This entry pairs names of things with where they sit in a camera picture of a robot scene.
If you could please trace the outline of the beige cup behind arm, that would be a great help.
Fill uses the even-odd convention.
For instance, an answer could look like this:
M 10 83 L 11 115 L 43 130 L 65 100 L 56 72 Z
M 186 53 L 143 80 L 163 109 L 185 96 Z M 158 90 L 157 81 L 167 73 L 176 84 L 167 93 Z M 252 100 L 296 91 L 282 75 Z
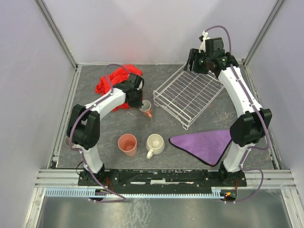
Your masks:
M 66 144 L 67 147 L 70 147 L 69 141 L 70 141 L 70 138 L 68 136 L 66 136 L 65 137 L 65 144 Z

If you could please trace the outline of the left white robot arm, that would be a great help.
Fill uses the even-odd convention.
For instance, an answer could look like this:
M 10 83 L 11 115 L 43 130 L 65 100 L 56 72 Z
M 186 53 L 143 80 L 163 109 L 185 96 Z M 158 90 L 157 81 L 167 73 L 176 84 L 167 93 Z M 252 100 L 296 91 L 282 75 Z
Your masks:
M 142 106 L 144 79 L 130 73 L 127 80 L 110 85 L 110 90 L 97 100 L 86 104 L 76 104 L 72 108 L 66 136 L 71 150 L 79 151 L 87 171 L 97 174 L 104 166 L 97 143 L 100 138 L 100 122 L 116 107 L 127 103 L 130 107 Z

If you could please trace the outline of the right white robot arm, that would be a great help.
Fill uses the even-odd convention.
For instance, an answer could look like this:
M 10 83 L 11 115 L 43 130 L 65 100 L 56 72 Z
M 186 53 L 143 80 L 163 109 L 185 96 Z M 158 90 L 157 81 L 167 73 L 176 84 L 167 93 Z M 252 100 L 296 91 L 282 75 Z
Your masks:
M 223 166 L 228 173 L 243 167 L 243 162 L 261 138 L 270 145 L 268 127 L 272 119 L 270 109 L 264 109 L 246 85 L 235 57 L 224 50 L 222 38 L 200 36 L 200 48 L 192 48 L 185 70 L 206 74 L 211 72 L 227 90 L 237 112 L 237 120 L 230 127 L 232 144 Z

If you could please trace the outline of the salmon pink ceramic mug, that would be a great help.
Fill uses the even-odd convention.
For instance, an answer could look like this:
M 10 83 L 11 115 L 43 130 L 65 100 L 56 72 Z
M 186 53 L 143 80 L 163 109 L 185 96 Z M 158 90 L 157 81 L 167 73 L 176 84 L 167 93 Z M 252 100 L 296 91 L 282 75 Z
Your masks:
M 147 117 L 152 118 L 152 104 L 148 100 L 142 101 L 142 106 L 139 110 Z

